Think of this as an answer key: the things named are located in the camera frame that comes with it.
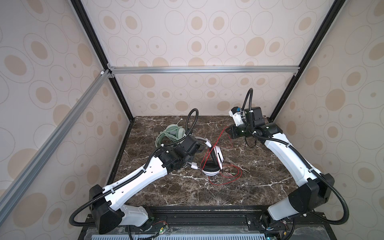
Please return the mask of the mint green headphones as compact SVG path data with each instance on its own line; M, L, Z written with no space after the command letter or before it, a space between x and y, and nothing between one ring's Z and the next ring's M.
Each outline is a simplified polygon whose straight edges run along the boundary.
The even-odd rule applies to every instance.
M156 147L159 147L163 143L163 139L167 138L168 140L171 140L172 142L180 140L182 137L186 135L185 128L179 126L179 123L183 120L181 118L176 124L170 124L166 127L165 130L160 132L160 134L157 136L155 140Z

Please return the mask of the black white headphones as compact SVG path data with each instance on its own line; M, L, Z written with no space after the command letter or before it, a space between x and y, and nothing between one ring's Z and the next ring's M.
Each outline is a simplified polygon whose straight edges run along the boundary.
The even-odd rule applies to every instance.
M221 148L217 145L212 145L206 138L196 137L196 139L203 142L208 147L208 151L200 167L194 162L189 163L190 167L195 170L201 170L208 177L216 176L223 169L224 157Z

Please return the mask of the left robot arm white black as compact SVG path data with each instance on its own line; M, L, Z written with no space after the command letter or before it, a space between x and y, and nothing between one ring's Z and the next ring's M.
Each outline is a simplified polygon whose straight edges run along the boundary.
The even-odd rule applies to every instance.
M152 228L154 218L149 209L133 207L126 202L152 182L186 167L193 161L201 144L187 127L184 137L169 144L162 144L150 155L146 163L123 179L90 189L90 200L75 210L69 223L74 227L96 226L100 235L118 226L135 226L142 232Z

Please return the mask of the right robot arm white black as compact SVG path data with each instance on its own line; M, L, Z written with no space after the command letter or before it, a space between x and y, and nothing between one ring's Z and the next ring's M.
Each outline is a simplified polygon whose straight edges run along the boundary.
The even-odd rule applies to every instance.
M334 187L335 179L322 174L310 164L289 142L286 135L275 123L266 123L262 110L252 106L253 89L249 89L242 107L229 111L234 124L226 129L231 139L253 137L272 151L292 175L298 188L285 199L268 207L268 215L274 221L310 214L330 225L342 225L350 217L347 202ZM328 202L334 194L343 208L339 220L328 220L315 213L315 208Z

